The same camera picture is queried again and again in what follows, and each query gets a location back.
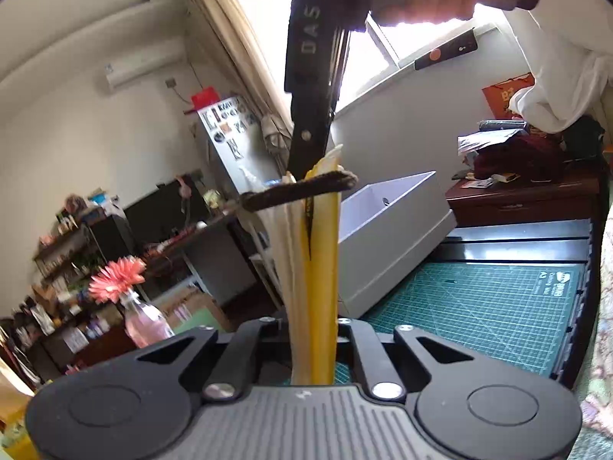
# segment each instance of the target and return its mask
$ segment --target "window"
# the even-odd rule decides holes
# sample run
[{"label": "window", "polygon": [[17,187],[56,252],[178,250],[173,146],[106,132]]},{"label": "window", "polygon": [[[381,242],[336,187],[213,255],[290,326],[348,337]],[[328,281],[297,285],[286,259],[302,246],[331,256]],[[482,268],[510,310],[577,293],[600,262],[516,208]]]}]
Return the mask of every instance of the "window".
[{"label": "window", "polygon": [[[270,0],[274,16],[284,27],[284,32],[275,36],[275,63],[269,64],[275,79],[283,85],[285,56],[278,52],[278,41],[287,41],[291,0]],[[502,12],[497,8],[477,5],[474,17],[468,22],[452,19],[442,24],[398,24],[395,27],[380,27],[370,16],[366,32],[351,34],[349,56],[341,85],[337,110],[350,104],[375,84],[408,66],[416,58],[428,53],[468,29],[490,26]]]}]

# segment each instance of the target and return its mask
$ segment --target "screw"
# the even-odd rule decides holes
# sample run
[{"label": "screw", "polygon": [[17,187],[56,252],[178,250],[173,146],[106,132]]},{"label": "screw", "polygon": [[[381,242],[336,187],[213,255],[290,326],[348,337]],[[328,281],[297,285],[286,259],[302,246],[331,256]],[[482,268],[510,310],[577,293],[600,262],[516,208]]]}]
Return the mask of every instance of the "screw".
[{"label": "screw", "polygon": [[226,384],[225,382],[219,382],[215,384],[209,384],[204,390],[204,394],[211,399],[230,399],[236,394],[236,389],[232,384]]},{"label": "screw", "polygon": [[403,389],[394,382],[379,382],[373,386],[372,393],[379,399],[396,399],[402,396]]}]

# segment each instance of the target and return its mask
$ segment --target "human hand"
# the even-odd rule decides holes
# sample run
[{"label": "human hand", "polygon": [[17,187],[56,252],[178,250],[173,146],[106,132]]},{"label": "human hand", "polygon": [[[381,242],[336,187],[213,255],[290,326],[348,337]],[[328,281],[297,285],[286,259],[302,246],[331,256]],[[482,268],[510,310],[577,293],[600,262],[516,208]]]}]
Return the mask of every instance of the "human hand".
[{"label": "human hand", "polygon": [[386,24],[433,22],[472,18],[476,0],[407,0],[403,7],[391,7],[382,17]]}]

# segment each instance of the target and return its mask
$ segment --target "green cutting mat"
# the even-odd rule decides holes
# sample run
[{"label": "green cutting mat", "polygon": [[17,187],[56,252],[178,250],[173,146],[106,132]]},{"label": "green cutting mat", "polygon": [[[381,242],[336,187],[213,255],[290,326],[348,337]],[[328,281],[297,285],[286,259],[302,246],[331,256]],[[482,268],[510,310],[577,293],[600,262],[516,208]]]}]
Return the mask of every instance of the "green cutting mat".
[{"label": "green cutting mat", "polygon": [[[568,327],[580,266],[426,263],[362,319],[377,332],[410,324],[541,375]],[[336,381],[349,381],[344,365]]]}]

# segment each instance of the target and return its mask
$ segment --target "pink glass vase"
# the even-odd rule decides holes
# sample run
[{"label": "pink glass vase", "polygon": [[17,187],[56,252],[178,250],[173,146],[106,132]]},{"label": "pink glass vase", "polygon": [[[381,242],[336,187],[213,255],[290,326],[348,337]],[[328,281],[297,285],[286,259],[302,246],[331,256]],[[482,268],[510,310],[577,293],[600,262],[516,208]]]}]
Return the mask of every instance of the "pink glass vase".
[{"label": "pink glass vase", "polygon": [[126,332],[139,348],[175,334],[164,315],[155,306],[140,302],[136,292],[124,294],[121,303],[126,309]]}]

